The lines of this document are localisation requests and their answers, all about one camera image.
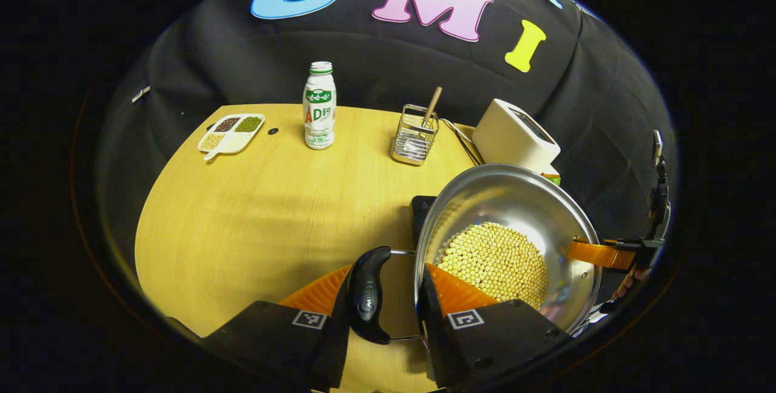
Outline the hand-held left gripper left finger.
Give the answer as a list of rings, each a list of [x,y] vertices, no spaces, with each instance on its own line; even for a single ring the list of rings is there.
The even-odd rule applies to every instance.
[[[346,362],[346,287],[351,266],[303,286],[279,303],[256,301],[203,338],[203,346],[297,391],[340,387]]]

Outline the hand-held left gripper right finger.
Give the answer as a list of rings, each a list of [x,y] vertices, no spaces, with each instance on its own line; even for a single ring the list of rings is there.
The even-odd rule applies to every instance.
[[[444,309],[428,265],[416,294],[435,382],[444,390],[518,390],[522,377],[571,341],[523,301]]]

